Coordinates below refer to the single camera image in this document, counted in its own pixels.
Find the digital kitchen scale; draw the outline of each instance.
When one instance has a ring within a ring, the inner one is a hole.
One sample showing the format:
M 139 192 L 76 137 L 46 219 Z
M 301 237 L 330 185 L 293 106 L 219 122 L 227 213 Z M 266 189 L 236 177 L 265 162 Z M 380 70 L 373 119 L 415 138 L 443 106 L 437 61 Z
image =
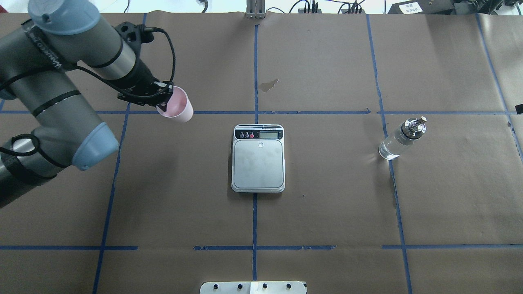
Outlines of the digital kitchen scale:
M 279 193 L 285 189 L 285 145 L 280 125 L 237 125 L 232 144 L 232 189 Z

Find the electrical cable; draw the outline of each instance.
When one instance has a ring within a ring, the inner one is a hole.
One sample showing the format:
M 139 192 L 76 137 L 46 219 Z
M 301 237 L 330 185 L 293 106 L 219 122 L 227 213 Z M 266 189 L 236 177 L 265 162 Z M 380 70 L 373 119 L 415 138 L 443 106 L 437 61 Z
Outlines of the electrical cable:
M 207 11 L 207 8 L 209 8 L 209 1 L 205 1 L 205 2 L 203 3 L 203 11 L 202 11 L 202 13 L 206 12 L 206 11 Z
M 294 7 L 295 7 L 298 3 L 302 2 L 302 1 L 305 1 L 305 2 L 306 2 L 306 5 L 307 5 L 307 4 L 309 5 L 309 8 L 311 7 L 311 3 L 309 2 L 309 0 L 298 0 L 298 1 L 297 1 L 296 3 L 294 3 L 294 5 L 291 7 L 291 10 L 289 10 L 289 13 L 291 13 L 292 10 L 294 9 Z
M 346 4 L 348 4 L 348 5 L 349 5 L 349 8 L 350 8 L 350 3 L 345 2 L 345 3 L 343 3 L 343 4 L 339 7 L 339 9 L 338 9 L 338 13 L 339 13 L 340 11 L 342 11 L 343 6 L 345 6 Z
M 131 0 L 127 0 L 127 7 L 126 7 L 126 9 L 123 11 L 123 13 L 126 13 L 126 12 L 127 12 L 127 9 L 129 9 L 129 5 L 131 5 Z
M 40 140 L 38 140 L 37 137 L 35 137 L 32 134 L 21 134 L 16 137 L 11 138 L 11 146 L 15 144 L 16 141 L 20 139 L 30 139 L 31 143 L 33 144 L 33 150 L 29 152 L 16 152 L 4 147 L 0 147 L 0 152 L 11 155 L 11 156 L 19 156 L 19 157 L 25 157 L 25 156 L 31 156 L 38 151 L 40 151 Z
M 350 12 L 353 14 L 358 13 L 358 7 L 359 7 L 359 4 L 355 0 L 353 3 L 353 6 L 350 8 Z
M 129 96 L 131 98 L 146 99 L 146 98 L 154 98 L 154 97 L 157 97 L 157 96 L 163 94 L 169 88 L 169 85 L 173 85 L 173 80 L 174 80 L 174 72 L 175 72 L 175 68 L 176 68 L 176 54 L 175 54 L 175 51 L 174 51 L 173 42 L 171 41 L 171 39 L 169 37 L 169 34 L 162 28 L 146 27 L 144 29 L 144 31 L 161 32 L 161 33 L 163 33 L 165 35 L 165 37 L 167 38 L 167 41 L 169 42 L 170 50 L 171 50 L 171 53 L 173 54 L 173 70 L 172 70 L 171 75 L 170 75 L 169 83 L 167 83 L 167 85 L 165 85 L 165 87 L 161 88 L 161 90 L 158 93 L 155 93 L 153 95 L 148 95 L 148 96 L 135 95 L 135 94 L 127 92 L 124 89 L 120 89 L 117 86 L 114 86 L 109 80 L 106 80 L 106 79 L 102 78 L 101 76 L 99 76 L 96 73 L 86 69 L 85 67 L 81 67 L 81 66 L 77 65 L 75 68 L 77 70 L 81 70 L 83 72 L 86 72 L 86 73 L 90 74 L 91 76 L 93 76 L 93 77 L 97 78 L 98 80 L 102 81 L 104 84 L 108 85 L 109 87 L 113 88 L 114 90 L 116 90 L 116 91 L 118 91 L 118 92 L 120 92 L 120 93 L 122 93 L 122 94 L 124 94 L 126 96 Z
M 3 89 L 7 88 L 10 84 L 16 82 L 17 80 L 19 80 L 21 78 L 24 78 L 24 77 L 30 76 L 30 75 L 34 75 L 34 74 L 37 74 L 37 73 L 41 73 L 41 72 L 50 71 L 50 70 L 53 70 L 53 69 L 54 69 L 54 67 L 48 65 L 48 66 L 44 66 L 44 67 L 39 67 L 39 68 L 34 69 L 34 70 L 26 71 L 26 72 L 21 73 L 19 75 L 15 75 L 14 77 L 8 79 L 5 83 L 2 83 L 0 85 L 0 91 L 2 91 Z
M 281 12 L 285 13 L 285 12 L 284 12 L 283 10 L 281 10 L 281 9 L 280 9 L 280 8 L 278 8 L 278 7 L 271 7 L 271 8 L 269 8 L 269 9 L 267 9 L 267 11 L 269 11 L 269 10 L 271 10 L 271 9 L 277 9 L 277 10 L 279 10 L 279 11 L 281 11 Z

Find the blue tape line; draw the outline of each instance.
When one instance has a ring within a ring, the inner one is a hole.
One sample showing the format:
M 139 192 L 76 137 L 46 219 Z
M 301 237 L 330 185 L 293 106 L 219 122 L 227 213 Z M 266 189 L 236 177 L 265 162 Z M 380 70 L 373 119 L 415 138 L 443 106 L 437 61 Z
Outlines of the blue tape line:
M 374 42 L 372 41 L 372 32 L 370 29 L 370 18 L 369 15 L 365 15 L 367 17 L 367 31 L 369 33 L 369 42 L 370 42 L 370 54 L 372 55 L 372 68 L 374 69 L 374 81 L 376 83 L 376 91 L 378 92 L 378 98 L 380 103 L 380 112 L 381 115 L 381 121 L 383 123 L 383 133 L 385 134 L 385 137 L 388 136 L 387 134 L 387 127 L 385 124 L 385 113 L 383 109 L 383 100 L 381 98 L 381 89 L 380 84 L 378 83 L 378 66 L 376 64 L 376 55 L 374 54 Z
M 0 250 L 100 250 L 100 246 L 3 245 Z
M 258 246 L 258 250 L 332 250 L 335 245 Z
M 494 65 L 492 64 L 492 60 L 491 60 L 490 54 L 488 52 L 487 44 L 485 42 L 485 37 L 483 36 L 483 28 L 481 27 L 480 15 L 477 13 L 476 13 L 476 21 L 477 21 L 477 27 L 480 30 L 481 43 L 483 44 L 483 49 L 485 50 L 485 53 L 487 55 L 488 65 L 492 71 L 492 75 L 494 76 L 494 81 L 496 82 L 496 88 L 499 93 L 499 96 L 501 97 L 501 102 L 503 103 L 503 107 L 505 108 L 505 114 L 507 115 L 507 120 L 511 125 L 512 137 L 514 138 L 514 142 L 516 143 L 516 148 L 518 149 L 519 159 L 521 160 L 521 162 L 523 162 L 523 152 L 521 151 L 521 145 L 519 144 L 518 136 L 516 135 L 516 131 L 514 130 L 514 124 L 512 123 L 512 119 L 510 118 L 510 114 L 509 114 L 508 108 L 507 108 L 507 102 L 505 100 L 505 96 L 503 95 L 503 91 L 501 90 L 501 86 L 499 84 L 499 80 L 497 78 L 496 71 L 494 70 Z
M 367 108 L 365 111 L 297 111 L 297 110 L 282 110 L 282 111 L 259 111 L 263 115 L 367 115 L 371 113 Z
M 95 275 L 95 282 L 93 284 L 93 294 L 96 294 L 98 291 L 98 282 L 100 280 L 100 271 L 101 271 L 101 262 L 104 259 L 104 250 L 100 250 L 100 253 L 98 254 L 98 265 L 96 266 L 96 275 Z
M 138 250 L 138 246 L 105 246 L 104 250 L 132 251 Z
M 253 281 L 258 279 L 256 258 L 258 251 L 258 193 L 253 194 Z
M 213 250 L 252 250 L 250 245 L 246 246 L 194 246 L 195 251 L 213 251 Z
M 27 110 L 1 110 L 0 113 L 10 115 L 26 115 L 30 112 L 28 112 Z
M 0 250 L 100 250 L 101 246 L 0 245 Z M 106 246 L 104 250 L 138 250 L 138 246 Z
M 96 291 L 98 290 L 98 282 L 100 280 L 101 265 L 102 265 L 102 261 L 104 260 L 104 248 L 103 247 L 105 246 L 105 243 L 107 241 L 107 232 L 109 231 L 109 220 L 111 219 L 112 203 L 115 198 L 115 191 L 116 191 L 116 178 L 118 176 L 118 170 L 120 168 L 122 145 L 123 145 L 123 140 L 125 139 L 125 136 L 126 136 L 127 122 L 129 119 L 129 110 L 130 109 L 131 109 L 131 103 L 128 103 L 127 109 L 126 109 L 126 116 L 123 120 L 122 136 L 120 137 L 120 146 L 118 147 L 118 156 L 116 157 L 115 174 L 112 178 L 111 195 L 109 197 L 109 205 L 107 207 L 107 214 L 105 217 L 104 234 L 102 235 L 102 239 L 101 239 L 102 248 L 101 248 L 100 254 L 98 256 L 98 266 L 96 267 L 96 276 L 95 276 L 95 281 L 94 281 L 94 285 L 93 285 L 93 294 L 96 294 Z
M 374 68 L 374 79 L 376 81 L 376 91 L 378 92 L 378 98 L 380 103 L 380 114 L 381 114 L 381 123 L 383 126 L 383 134 L 385 138 L 388 136 L 387 133 L 387 127 L 386 127 L 386 121 L 385 121 L 385 111 L 383 109 L 383 99 L 381 96 L 381 89 L 380 85 L 378 83 L 378 66 L 376 63 L 376 55 L 374 53 L 374 42 L 372 41 L 372 30 L 370 26 L 370 18 L 369 15 L 366 15 L 367 18 L 367 31 L 369 33 L 369 42 L 370 42 L 370 52 L 372 55 L 372 65 Z M 400 211 L 400 201 L 397 197 L 397 186 L 396 186 L 396 178 L 394 176 L 394 167 L 392 166 L 392 162 L 389 161 L 389 171 L 392 176 L 392 182 L 394 184 L 394 200 L 396 201 L 396 218 L 397 218 L 397 226 L 400 231 L 400 241 L 401 241 L 401 251 L 403 254 L 403 266 L 405 268 L 405 278 L 407 280 L 407 289 L 408 294 L 412 294 L 412 284 L 411 284 L 411 274 L 410 270 L 408 268 L 408 259 L 407 259 L 407 249 L 405 247 L 405 236 L 403 235 L 403 224 L 401 220 L 401 211 Z
M 303 246 L 274 246 L 256 245 L 256 250 L 332 250 L 336 245 L 303 245 Z M 220 251 L 220 250 L 253 250 L 253 246 L 194 246 L 195 251 Z
M 97 110 L 96 114 L 99 114 L 99 115 L 124 115 L 124 114 L 126 114 L 126 111 L 125 110 Z
M 405 267 L 405 276 L 407 279 L 407 289 L 408 293 L 412 294 L 411 272 L 408 266 L 407 247 L 405 245 L 405 235 L 403 233 L 403 221 L 401 220 L 400 200 L 397 196 L 396 176 L 394 175 L 394 166 L 392 165 L 391 161 L 389 161 L 389 171 L 392 176 L 392 184 L 394 185 L 394 200 L 396 201 L 397 227 L 400 231 L 401 251 L 403 254 L 403 265 Z
M 385 250 L 399 250 L 401 245 L 383 245 Z M 408 250 L 418 249 L 498 249 L 498 248 L 523 248 L 523 244 L 442 244 L 442 245 L 406 245 Z
M 503 111 L 383 111 L 385 115 L 505 115 Z
M 254 26 L 254 123 L 258 123 L 258 26 Z
M 252 115 L 254 111 L 195 111 L 195 115 Z

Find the wet stain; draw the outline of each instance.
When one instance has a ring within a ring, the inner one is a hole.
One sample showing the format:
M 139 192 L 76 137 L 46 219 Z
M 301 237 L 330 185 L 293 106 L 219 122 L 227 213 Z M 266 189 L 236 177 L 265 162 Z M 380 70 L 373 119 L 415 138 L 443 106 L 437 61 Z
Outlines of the wet stain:
M 259 88 L 260 88 L 260 90 L 262 90 L 263 92 L 266 93 L 270 89 L 274 88 L 276 83 L 278 83 L 279 81 L 280 81 L 279 79 L 275 79 L 274 81 L 270 81 L 268 83 L 262 83 L 262 84 L 260 84 Z

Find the white mounting plate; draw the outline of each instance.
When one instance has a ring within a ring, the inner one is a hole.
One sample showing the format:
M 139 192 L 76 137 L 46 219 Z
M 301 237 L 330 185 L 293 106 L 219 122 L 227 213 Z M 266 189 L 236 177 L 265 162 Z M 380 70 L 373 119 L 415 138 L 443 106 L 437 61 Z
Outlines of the white mounting plate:
M 207 282 L 200 294 L 307 294 L 307 284 L 300 281 Z

